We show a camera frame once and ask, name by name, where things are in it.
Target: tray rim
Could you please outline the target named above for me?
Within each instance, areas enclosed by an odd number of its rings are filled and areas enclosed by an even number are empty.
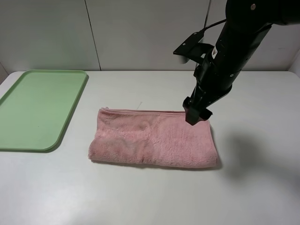
[[[52,144],[51,146],[47,147],[47,148],[44,148],[44,149],[19,149],[19,148],[1,148],[0,147],[0,151],[6,151],[6,152],[39,152],[39,153],[48,153],[48,152],[52,152],[54,150],[56,150],[62,140],[63,140],[63,137],[66,133],[66,130],[69,126],[69,123],[73,117],[73,114],[75,112],[75,109],[78,105],[78,102],[81,98],[81,95],[83,93],[83,90],[88,82],[88,79],[89,79],[89,76],[87,75],[87,73],[83,70],[48,70],[48,69],[31,69],[31,70],[28,70],[28,71],[25,71],[17,80],[16,82],[6,91],[6,93],[0,98],[0,107],[1,107],[1,104],[5,101],[5,99],[7,99],[7,97],[13,92],[13,90],[18,86],[18,84],[24,79],[24,77],[26,77],[28,74],[31,74],[31,73],[36,73],[36,72],[42,72],[42,73],[45,73],[45,72],[49,72],[49,73],[53,73],[53,72],[59,72],[59,73],[79,73],[79,74],[82,74],[82,75],[85,75],[85,78],[84,78],[84,81],[77,93],[77,96],[75,97],[75,101],[74,103],[72,104],[71,106],[71,110],[69,112],[69,114],[67,115],[67,118],[66,118],[66,121],[65,123],[63,124],[62,126],[62,129],[58,135],[58,138],[57,140],[55,141],[54,144]]]

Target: cable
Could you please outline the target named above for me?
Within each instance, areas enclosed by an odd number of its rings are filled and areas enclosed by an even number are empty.
[[[209,15],[209,13],[210,13],[210,5],[211,5],[211,0],[210,0],[209,3],[208,3],[208,8],[207,8],[207,13],[206,13],[206,17],[205,17],[205,22],[204,22],[204,27],[203,27],[203,28],[205,28],[205,27],[206,27],[206,24],[207,24],[208,15]]]
[[[213,24],[211,24],[211,25],[209,25],[209,26],[207,26],[207,27],[204,27],[203,30],[206,31],[207,29],[209,29],[209,28],[211,28],[211,27],[217,26],[217,25],[219,25],[219,24],[221,24],[221,23],[225,23],[225,22],[226,22],[226,19],[221,20],[221,21],[216,22],[216,23],[213,23]]]

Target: screw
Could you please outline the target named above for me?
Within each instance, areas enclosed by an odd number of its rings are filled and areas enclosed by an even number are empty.
[[[256,8],[256,4],[252,4],[251,5],[251,10],[255,10],[255,8]]]

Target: table surface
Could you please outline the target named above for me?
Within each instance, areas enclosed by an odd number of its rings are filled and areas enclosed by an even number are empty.
[[[11,74],[0,97],[20,77]],[[193,72],[88,72],[61,146],[0,152],[1,225],[298,225],[300,79],[241,72],[209,109],[215,170],[92,163],[99,108],[182,110]]]

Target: white wall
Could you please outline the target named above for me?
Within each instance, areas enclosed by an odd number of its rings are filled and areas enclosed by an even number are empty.
[[[0,62],[28,69],[192,70],[173,51],[203,27],[209,0],[2,0]],[[212,0],[208,24],[225,18]],[[223,25],[208,30],[215,44]],[[244,70],[287,70],[300,48],[300,25],[274,25]]]
[[[1,0],[0,62],[7,72],[99,70],[84,0]]]
[[[87,0],[103,70],[186,70],[173,51],[205,21],[209,0]]]

